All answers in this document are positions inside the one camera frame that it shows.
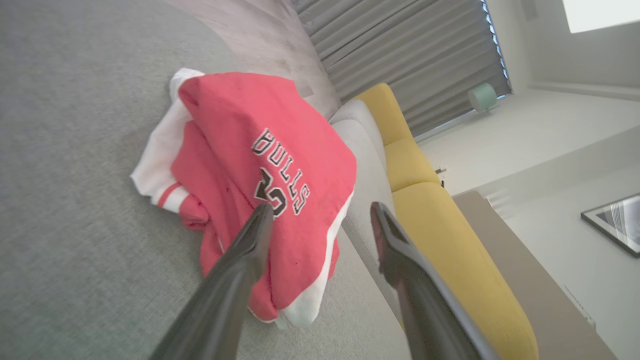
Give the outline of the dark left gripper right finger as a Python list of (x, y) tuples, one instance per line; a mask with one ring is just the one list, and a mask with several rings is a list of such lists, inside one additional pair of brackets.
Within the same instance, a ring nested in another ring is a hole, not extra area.
[(414, 360), (498, 360), (484, 336), (435, 267), (416, 248), (384, 203), (370, 218), (379, 271), (396, 290)]

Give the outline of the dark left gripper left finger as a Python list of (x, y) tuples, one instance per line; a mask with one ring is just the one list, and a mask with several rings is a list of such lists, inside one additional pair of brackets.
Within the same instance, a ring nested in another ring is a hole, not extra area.
[(152, 360), (234, 360), (254, 285), (265, 273), (274, 209), (261, 203), (151, 354)]

